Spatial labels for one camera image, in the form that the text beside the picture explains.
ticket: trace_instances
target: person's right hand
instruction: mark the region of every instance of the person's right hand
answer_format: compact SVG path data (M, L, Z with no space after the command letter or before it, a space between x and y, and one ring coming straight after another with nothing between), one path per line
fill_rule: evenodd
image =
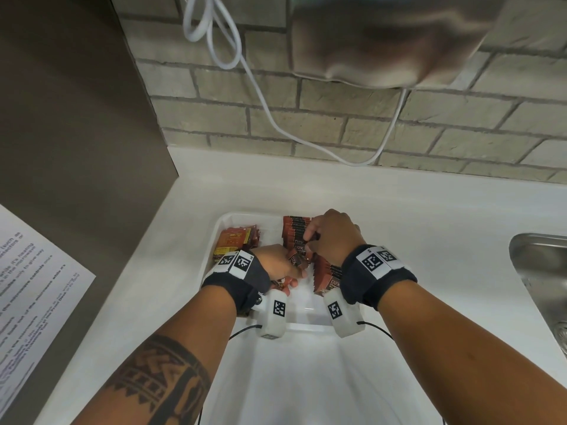
M320 239L309 241L316 232L320 234ZM360 229L353 224L349 215L334 209L313 218L305 230L303 239L309 241L307 243L309 250L337 266L341 266L356 247L366 244Z

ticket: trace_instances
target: backsplash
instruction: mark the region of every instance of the backsplash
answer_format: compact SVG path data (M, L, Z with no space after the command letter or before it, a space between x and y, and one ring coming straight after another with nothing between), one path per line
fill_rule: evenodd
M244 70L189 43L178 0L113 0L170 146L329 159L280 136ZM399 91L293 76L286 0L227 0L275 121L343 158L374 153ZM567 0L508 0L479 52L446 89L411 91L378 164L567 184ZM220 31L221 59L231 59Z

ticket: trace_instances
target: wristband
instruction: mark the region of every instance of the wristband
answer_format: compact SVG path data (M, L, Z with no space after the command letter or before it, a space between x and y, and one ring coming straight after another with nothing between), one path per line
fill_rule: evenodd
M343 262L341 292L347 303L362 303L374 309L382 296L397 282L413 280L414 274L389 250L381 246L362 245Z
M234 300L237 313L249 310L266 293L272 283L260 261L251 253L239 250L226 253L209 271L202 286L222 286Z

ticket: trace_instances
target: instruction sheet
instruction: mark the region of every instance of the instruction sheet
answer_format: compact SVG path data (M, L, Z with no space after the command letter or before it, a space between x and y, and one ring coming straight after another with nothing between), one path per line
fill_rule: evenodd
M0 206L0 418L94 279Z

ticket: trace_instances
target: tattoo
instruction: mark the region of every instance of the tattoo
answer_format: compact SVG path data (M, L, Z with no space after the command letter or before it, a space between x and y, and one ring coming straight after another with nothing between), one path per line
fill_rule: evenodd
M192 425L210 386L209 374L191 352L169 337L153 335L105 387L148 403L148 425Z

